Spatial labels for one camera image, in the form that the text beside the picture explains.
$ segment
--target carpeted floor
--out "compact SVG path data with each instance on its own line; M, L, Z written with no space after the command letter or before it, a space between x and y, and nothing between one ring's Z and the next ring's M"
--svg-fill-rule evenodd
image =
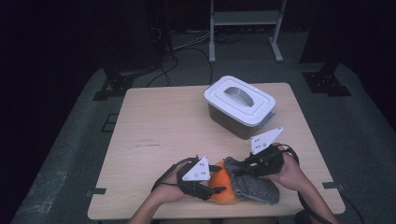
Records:
M318 71L322 64L299 64L307 33L281 33L278 39L285 62L277 63L268 43L269 34L238 36L241 41L217 44L217 61L209 64L203 54L207 42L177 51L176 60L165 58L163 70L177 66L150 83L163 71L138 77L133 88L208 85L231 75L248 83L287 82L304 112L335 182L346 187L345 195L361 212L366 223L396 220L396 133L363 89L359 78L343 65L335 75L352 96L329 97L312 93L302 72ZM178 46L196 35L174 35ZM110 114L120 111L122 97L93 101L106 81L103 70L92 74L64 124L30 193L13 223L98 223L87 211L100 173L110 132L103 132ZM340 215L343 223L360 223L352 206ZM280 223L292 223L280 217ZM102 223L124 223L103 220Z

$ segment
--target dark background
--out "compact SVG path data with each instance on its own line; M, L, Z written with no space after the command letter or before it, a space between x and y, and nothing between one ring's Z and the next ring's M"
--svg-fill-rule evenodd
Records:
M13 218L91 75L105 66L144 69L158 63L164 41L152 44L149 27L165 25L161 2L119 1L122 7L109 0L0 3L1 223ZM169 4L171 30L208 28L209 1ZM278 4L222 0L217 8ZM395 9L390 1L289 0L282 24L283 32L311 28L301 63L338 57L360 77L393 127Z

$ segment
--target gray plush part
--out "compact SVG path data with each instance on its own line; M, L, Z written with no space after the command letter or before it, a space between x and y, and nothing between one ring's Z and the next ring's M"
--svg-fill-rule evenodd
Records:
M264 203L274 204L279 202L279 189L268 179L258 178L253 175L236 175L247 165L232 157L224 160L224 168L231 179L233 192L239 199L249 198Z

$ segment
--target person's left hand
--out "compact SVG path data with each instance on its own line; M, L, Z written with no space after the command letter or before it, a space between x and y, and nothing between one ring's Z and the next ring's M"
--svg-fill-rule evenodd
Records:
M161 203L174 203L183 198L190 198L192 196L183 193L177 186L177 171L180 170L186 163L179 165L168 177L166 177L154 191L151 192L152 196L157 197Z

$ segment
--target white bracket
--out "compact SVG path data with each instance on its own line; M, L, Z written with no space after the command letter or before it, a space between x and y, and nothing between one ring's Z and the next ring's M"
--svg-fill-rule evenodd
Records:
M266 133L261 133L259 135L253 136L251 138L251 152L253 155L268 148L274 140L282 133L283 127L275 128Z
M210 179L209 160L207 156L201 158L185 175L184 181L204 181Z

